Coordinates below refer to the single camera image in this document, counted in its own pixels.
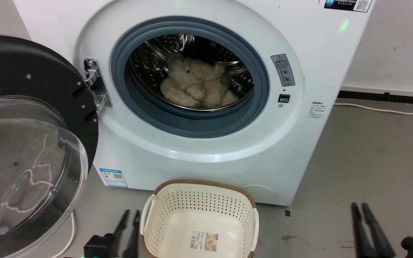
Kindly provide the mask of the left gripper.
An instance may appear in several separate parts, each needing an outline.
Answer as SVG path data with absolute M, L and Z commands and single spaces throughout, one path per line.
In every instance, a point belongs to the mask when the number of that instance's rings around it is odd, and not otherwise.
M 84 245 L 84 258 L 118 258 L 122 233 L 127 227 L 129 215 L 130 210 L 123 213 L 114 233 L 92 236 Z M 133 230 L 128 245 L 123 252 L 123 258 L 138 258 L 140 219 L 141 211 L 137 210 L 133 217 Z

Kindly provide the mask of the blue energy label sticker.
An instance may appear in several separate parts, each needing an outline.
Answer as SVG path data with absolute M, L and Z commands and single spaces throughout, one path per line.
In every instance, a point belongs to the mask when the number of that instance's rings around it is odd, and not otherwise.
M 104 185 L 128 189 L 128 184 L 121 170 L 99 168 L 99 173 Z

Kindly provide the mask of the cream plastic laundry basket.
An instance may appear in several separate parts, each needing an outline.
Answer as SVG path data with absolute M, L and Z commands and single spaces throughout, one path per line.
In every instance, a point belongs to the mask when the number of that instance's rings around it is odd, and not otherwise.
M 254 258 L 259 227 L 257 205 L 243 189 L 169 180 L 144 205 L 139 243 L 146 258 Z M 194 230 L 219 234 L 217 252 L 190 249 Z

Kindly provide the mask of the steel washing machine drum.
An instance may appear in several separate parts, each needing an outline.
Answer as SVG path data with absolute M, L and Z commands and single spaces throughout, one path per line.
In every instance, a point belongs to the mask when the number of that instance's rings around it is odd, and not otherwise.
M 188 108 L 171 103 L 161 93 L 160 85 L 168 77 L 167 58 L 172 52 L 212 66 L 215 63 L 223 65 L 226 75 L 231 79 L 230 90 L 240 100 L 216 109 Z M 129 68 L 146 91 L 169 105 L 188 111 L 221 111 L 244 101 L 254 91 L 249 69 L 233 51 L 216 41 L 193 34 L 165 34 L 147 40 L 131 53 Z

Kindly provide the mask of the grey rubber door gasket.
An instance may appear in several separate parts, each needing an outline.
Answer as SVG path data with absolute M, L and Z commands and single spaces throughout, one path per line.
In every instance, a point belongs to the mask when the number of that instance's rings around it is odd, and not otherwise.
M 127 66 L 128 58 L 144 41 L 168 32 L 193 33 L 231 49 L 248 67 L 255 84 L 253 92 L 225 110 L 189 111 L 144 91 L 136 73 Z M 130 28 L 113 49 L 110 73 L 126 108 L 157 129 L 187 138 L 224 137 L 241 130 L 261 114 L 270 92 L 264 62 L 242 36 L 220 24 L 187 16 L 154 18 Z

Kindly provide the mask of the round white filter cover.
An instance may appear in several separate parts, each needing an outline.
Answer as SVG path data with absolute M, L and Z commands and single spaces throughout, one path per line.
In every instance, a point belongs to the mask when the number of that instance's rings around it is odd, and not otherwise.
M 267 186 L 252 184 L 243 186 L 241 189 L 250 194 L 255 202 L 265 203 L 276 197 L 276 192 Z

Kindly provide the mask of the chrome door hinge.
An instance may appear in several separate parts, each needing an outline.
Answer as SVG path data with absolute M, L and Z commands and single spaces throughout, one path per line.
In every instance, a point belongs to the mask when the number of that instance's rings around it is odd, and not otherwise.
M 84 66 L 85 84 L 92 95 L 96 110 L 100 111 L 103 108 L 111 108 L 113 104 L 98 61 L 93 58 L 87 58 L 84 60 Z

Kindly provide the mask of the white front-load washing machine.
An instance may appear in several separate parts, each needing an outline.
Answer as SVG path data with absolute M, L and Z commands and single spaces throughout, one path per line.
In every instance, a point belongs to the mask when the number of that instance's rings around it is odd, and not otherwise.
M 96 59 L 111 108 L 99 111 L 94 165 L 121 170 L 131 189 L 154 190 L 172 178 L 195 178 L 242 188 L 257 184 L 289 206 L 345 79 L 369 18 L 367 13 L 323 8 L 326 0 L 13 0 L 30 39 L 56 51 L 85 75 Z M 269 76 L 269 97 L 259 116 L 216 138 L 169 134 L 124 105 L 110 73 L 110 58 L 126 31 L 150 19 L 187 16 L 220 24 L 259 54 Z M 295 86 L 282 87 L 271 60 L 286 54 Z M 279 103 L 280 94 L 291 95 Z M 312 101 L 326 104 L 322 119 L 307 118 Z

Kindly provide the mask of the small black text sticker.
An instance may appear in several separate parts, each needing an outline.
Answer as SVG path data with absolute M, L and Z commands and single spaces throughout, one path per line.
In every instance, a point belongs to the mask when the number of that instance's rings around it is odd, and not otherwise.
M 308 110 L 307 118 L 322 119 L 326 112 L 326 109 L 327 106 L 323 102 L 312 101 Z

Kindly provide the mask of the cream plush teddy bear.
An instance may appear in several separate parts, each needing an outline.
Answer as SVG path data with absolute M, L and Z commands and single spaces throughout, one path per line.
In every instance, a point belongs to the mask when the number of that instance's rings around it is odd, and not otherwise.
M 186 108 L 216 109 L 234 104 L 240 98 L 230 90 L 231 79 L 223 65 L 172 52 L 167 58 L 168 77 L 160 90 L 171 103 Z

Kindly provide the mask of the black washing machine door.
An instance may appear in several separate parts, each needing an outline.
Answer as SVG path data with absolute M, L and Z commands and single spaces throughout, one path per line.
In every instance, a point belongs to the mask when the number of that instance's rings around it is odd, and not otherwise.
M 26 255 L 70 217 L 93 165 L 98 120 L 68 60 L 0 35 L 0 258 Z

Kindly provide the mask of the black QR code sticker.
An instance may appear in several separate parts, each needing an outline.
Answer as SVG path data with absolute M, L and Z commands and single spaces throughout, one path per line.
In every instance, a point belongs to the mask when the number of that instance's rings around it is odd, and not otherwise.
M 372 0 L 326 0 L 323 8 L 367 13 Z

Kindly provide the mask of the paper product label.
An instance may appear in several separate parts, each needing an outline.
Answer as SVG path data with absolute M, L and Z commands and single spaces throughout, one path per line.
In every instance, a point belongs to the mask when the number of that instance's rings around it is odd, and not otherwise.
M 219 234 L 206 231 L 193 231 L 190 239 L 190 249 L 217 252 Z

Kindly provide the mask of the black baseboard strip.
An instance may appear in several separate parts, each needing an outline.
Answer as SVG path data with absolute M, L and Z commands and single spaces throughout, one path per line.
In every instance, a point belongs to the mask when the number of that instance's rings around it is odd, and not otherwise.
M 388 92 L 379 94 L 379 93 L 367 93 L 367 92 L 355 92 L 355 91 L 341 90 L 338 93 L 337 97 L 341 99 L 359 99 L 359 100 L 369 100 L 369 101 L 413 104 L 413 96 L 391 95 Z

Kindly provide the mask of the grey warning label sticker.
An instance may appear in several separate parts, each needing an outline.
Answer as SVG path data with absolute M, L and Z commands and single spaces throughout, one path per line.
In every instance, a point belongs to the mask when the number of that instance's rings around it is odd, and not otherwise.
M 286 54 L 274 54 L 271 60 L 280 77 L 282 87 L 295 86 L 295 79 Z

